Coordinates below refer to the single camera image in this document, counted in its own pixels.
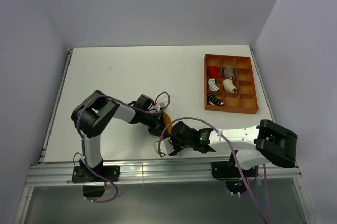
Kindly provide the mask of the mustard yellow sock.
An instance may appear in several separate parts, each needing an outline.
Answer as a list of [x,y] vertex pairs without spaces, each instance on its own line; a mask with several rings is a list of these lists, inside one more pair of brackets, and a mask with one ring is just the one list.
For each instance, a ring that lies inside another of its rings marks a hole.
[[169,115],[166,112],[162,112],[162,119],[163,119],[163,123],[166,126],[168,126],[167,128],[167,133],[170,134],[171,130],[173,128],[172,124],[171,124],[171,118],[169,117]]

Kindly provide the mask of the black white striped sock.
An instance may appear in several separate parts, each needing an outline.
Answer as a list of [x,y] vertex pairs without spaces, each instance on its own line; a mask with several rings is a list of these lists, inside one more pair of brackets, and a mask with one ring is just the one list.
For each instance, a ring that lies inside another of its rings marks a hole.
[[207,101],[212,106],[223,106],[224,102],[223,100],[217,98],[214,94],[208,93],[207,95]]

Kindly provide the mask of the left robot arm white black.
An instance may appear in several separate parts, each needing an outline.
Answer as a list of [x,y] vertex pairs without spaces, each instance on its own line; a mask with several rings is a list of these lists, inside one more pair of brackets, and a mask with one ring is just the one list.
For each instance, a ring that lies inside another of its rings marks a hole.
[[111,119],[119,119],[129,124],[141,123],[148,127],[151,135],[159,136],[165,127],[164,111],[170,101],[170,96],[165,104],[142,94],[136,101],[124,103],[99,90],[88,96],[71,114],[71,120],[81,139],[80,174],[89,181],[107,177],[103,167],[100,137]]

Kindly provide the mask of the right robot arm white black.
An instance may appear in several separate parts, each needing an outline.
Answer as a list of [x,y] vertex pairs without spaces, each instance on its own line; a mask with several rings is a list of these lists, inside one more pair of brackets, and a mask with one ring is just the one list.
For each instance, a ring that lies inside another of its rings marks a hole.
[[206,154],[234,150],[236,158],[228,163],[228,171],[238,177],[246,170],[266,163],[282,168],[296,165],[296,133],[270,121],[241,129],[193,129],[182,121],[176,123],[170,137],[163,140],[161,153],[177,155],[184,149]]

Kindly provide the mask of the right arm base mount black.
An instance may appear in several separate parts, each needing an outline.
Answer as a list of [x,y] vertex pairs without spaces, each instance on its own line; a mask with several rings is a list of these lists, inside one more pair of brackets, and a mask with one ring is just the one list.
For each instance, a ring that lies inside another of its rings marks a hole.
[[[229,192],[234,194],[243,194],[247,192],[247,188],[235,165],[229,161],[217,161],[211,163],[211,168],[212,177],[218,181],[225,181],[225,185]],[[250,178],[254,178],[253,182],[250,184],[250,186],[254,186],[259,174],[258,166],[249,170],[243,170],[242,173],[247,182],[249,182]]]

